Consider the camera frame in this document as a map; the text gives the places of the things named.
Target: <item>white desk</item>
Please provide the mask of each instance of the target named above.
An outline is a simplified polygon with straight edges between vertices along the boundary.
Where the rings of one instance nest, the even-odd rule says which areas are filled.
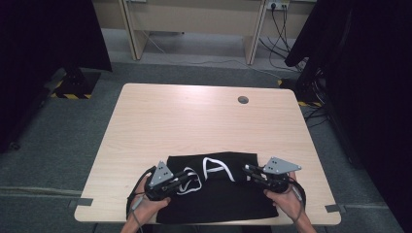
[[[136,59],[140,59],[150,31],[197,32],[244,37],[246,63],[251,64],[266,0],[149,0],[124,7]]]
[[[240,104],[239,96],[249,103]],[[82,194],[92,204],[78,206],[75,218],[125,222],[126,197],[147,169],[169,155],[219,151],[257,153],[260,166],[270,156],[301,165],[296,176],[312,223],[340,222],[339,213],[326,211],[335,201],[291,91],[168,84],[124,86]],[[221,222],[291,223],[282,211],[274,218]]]

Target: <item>black curtain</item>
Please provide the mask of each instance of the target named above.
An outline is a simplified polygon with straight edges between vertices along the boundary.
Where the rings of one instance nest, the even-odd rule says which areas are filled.
[[[0,152],[33,114],[45,82],[65,66],[112,70],[91,1],[2,1]]]
[[[403,230],[412,232],[412,2],[350,3],[339,16],[346,21],[343,27],[328,24],[339,18],[326,12],[339,14],[349,2],[333,2],[325,15],[314,11],[308,18],[287,60],[313,60],[298,83],[315,81],[314,70],[325,71],[326,105],[337,133],[344,134],[340,138],[347,139]],[[325,1],[318,3],[325,6]],[[319,17],[324,21],[311,20]],[[313,39],[308,34],[318,23],[329,27]]]

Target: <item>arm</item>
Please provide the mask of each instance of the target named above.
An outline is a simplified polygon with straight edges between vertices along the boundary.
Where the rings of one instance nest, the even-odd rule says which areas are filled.
[[[135,192],[136,193],[142,193],[145,191],[145,183],[148,177],[145,177],[137,186]],[[134,200],[131,203],[131,206],[142,196],[142,195],[136,195]],[[134,211],[134,215],[136,215],[137,219],[139,220],[139,223],[144,225],[146,222],[148,222],[152,216],[157,213],[160,209],[166,207],[170,202],[170,198],[165,198],[161,201],[151,201],[149,200],[146,196],[143,197],[142,202],[139,204],[139,206],[136,208]],[[136,219],[133,216],[133,213],[130,213],[130,215],[127,217],[127,221],[123,226],[123,229],[121,230],[121,233],[135,233],[137,230],[141,227],[139,223],[136,221]]]
[[[296,180],[294,172],[290,173],[290,176]],[[303,209],[302,203],[297,199],[292,190],[292,186],[284,193],[275,193],[269,190],[264,190],[264,194],[273,201],[273,206],[278,206],[285,214],[290,217],[298,232],[300,233],[312,233],[316,232],[312,226],[308,215],[306,215]]]

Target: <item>gray carpet floor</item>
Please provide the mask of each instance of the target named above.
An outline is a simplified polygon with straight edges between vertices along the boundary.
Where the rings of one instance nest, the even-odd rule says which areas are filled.
[[[77,222],[71,201],[80,196],[109,119],[125,83],[278,88],[274,76],[248,70],[113,63],[102,72],[90,99],[48,98],[18,140],[21,148],[0,155],[0,232],[92,232]],[[296,73],[277,72],[296,79]],[[311,109],[301,107],[306,115]],[[328,121],[308,120],[342,222],[319,232],[402,232],[364,170],[348,162]],[[121,224],[98,224],[95,232],[120,232]],[[295,232],[273,226],[273,232]]]

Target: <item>desk leg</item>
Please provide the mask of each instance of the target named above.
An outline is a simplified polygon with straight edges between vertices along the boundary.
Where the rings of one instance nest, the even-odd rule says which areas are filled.
[[[119,4],[122,9],[121,14],[123,16],[124,26],[127,32],[131,55],[133,60],[140,60],[140,58],[142,58],[145,45],[148,42],[150,31],[134,30],[126,0],[119,0]]]
[[[143,50],[145,49],[146,43],[148,43],[150,33],[150,31],[132,31],[133,52],[137,60],[142,58]]]
[[[253,36],[245,36],[243,38],[243,46],[245,47],[246,64],[252,65],[254,63],[255,54],[258,48],[258,39],[260,38],[260,31],[263,26],[264,18],[266,15],[266,2],[267,0],[260,1],[260,7],[257,14],[257,24],[255,27],[255,33]]]

